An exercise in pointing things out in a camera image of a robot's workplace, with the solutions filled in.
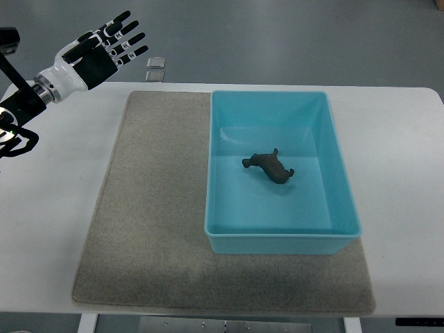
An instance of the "toy elephant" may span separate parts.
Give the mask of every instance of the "toy elephant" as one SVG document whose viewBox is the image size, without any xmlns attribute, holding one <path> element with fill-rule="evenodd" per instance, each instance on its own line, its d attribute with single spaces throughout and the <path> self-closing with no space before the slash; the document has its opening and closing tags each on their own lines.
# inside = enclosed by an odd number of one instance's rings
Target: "toy elephant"
<svg viewBox="0 0 444 333">
<path fill-rule="evenodd" d="M 251 165 L 261 167 L 273 182 L 284 184 L 294 174 L 294 170 L 285 170 L 282 163 L 276 157 L 277 155 L 278 150 L 275 148 L 271 154 L 254 154 L 251 158 L 244 158 L 242 164 L 245 168 Z"/>
</svg>

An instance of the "gray floor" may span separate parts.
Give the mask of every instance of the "gray floor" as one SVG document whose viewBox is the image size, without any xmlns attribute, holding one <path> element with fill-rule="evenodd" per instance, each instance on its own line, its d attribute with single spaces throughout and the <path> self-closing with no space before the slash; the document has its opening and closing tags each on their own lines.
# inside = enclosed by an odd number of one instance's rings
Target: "gray floor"
<svg viewBox="0 0 444 333">
<path fill-rule="evenodd" d="M 0 8 L 0 26 L 21 36 L 8 59 L 29 80 L 64 45 L 128 9 L 150 49 L 113 81 L 144 82 L 147 58 L 160 56 L 165 82 L 429 87 L 444 97 L 444 12 L 434 0 L 0 0 Z M 3 94 L 10 83 L 0 78 Z M 77 320 L 1 313 L 0 333 L 18 321 L 25 329 Z M 135 321 L 100 317 L 97 332 L 135 332 Z M 394 318 L 362 323 L 363 332 L 437 332 L 395 327 Z"/>
</svg>

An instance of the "plastic animal figurine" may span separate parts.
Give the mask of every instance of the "plastic animal figurine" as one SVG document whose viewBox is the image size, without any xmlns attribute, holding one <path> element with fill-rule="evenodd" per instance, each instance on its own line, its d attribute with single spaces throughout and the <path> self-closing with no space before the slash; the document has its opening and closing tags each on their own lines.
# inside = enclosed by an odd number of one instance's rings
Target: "plastic animal figurine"
<svg viewBox="0 0 444 333">
<path fill-rule="evenodd" d="M 284 184 L 293 174 L 294 170 L 285 170 L 282 163 L 276 157 L 278 150 L 275 150 L 271 154 L 253 154 L 251 158 L 244 158 L 242 164 L 245 168 L 250 166 L 261 167 L 265 174 L 276 184 Z"/>
</svg>

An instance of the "robotic hand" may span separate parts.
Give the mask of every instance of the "robotic hand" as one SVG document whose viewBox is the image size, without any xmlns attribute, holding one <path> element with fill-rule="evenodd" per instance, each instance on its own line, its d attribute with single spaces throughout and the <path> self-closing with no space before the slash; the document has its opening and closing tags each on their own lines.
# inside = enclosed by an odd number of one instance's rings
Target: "robotic hand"
<svg viewBox="0 0 444 333">
<path fill-rule="evenodd" d="M 138 21 L 133 21 L 123 27 L 122 22 L 129 16 L 130 12 L 126 11 L 61 49 L 55 56 L 54 66 L 38 73 L 32 87 L 4 56 L 13 54 L 17 49 L 20 41 L 17 30 L 0 28 L 0 69 L 18 88 L 15 94 L 0 103 L 0 158 L 21 155 L 36 145 L 38 135 L 22 126 L 42 113 L 47 104 L 59 103 L 72 92 L 100 85 L 121 66 L 148 50 L 146 45 L 130 50 L 145 37 L 144 33 L 122 41 L 123 36 L 139 25 Z M 20 137 L 28 141 L 24 147 L 16 148 L 22 142 Z"/>
</svg>

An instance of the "metal plate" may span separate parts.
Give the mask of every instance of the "metal plate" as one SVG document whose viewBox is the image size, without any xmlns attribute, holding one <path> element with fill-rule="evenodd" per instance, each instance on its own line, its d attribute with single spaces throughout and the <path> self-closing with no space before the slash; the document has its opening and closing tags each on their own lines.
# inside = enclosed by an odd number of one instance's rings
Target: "metal plate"
<svg viewBox="0 0 444 333">
<path fill-rule="evenodd" d="M 164 68 L 165 58 L 149 58 L 146 66 L 148 68 Z"/>
<path fill-rule="evenodd" d="M 139 333 L 311 333 L 311 324 L 142 316 Z"/>
<path fill-rule="evenodd" d="M 146 72 L 146 82 L 163 82 L 164 72 L 163 71 L 147 71 Z"/>
</svg>

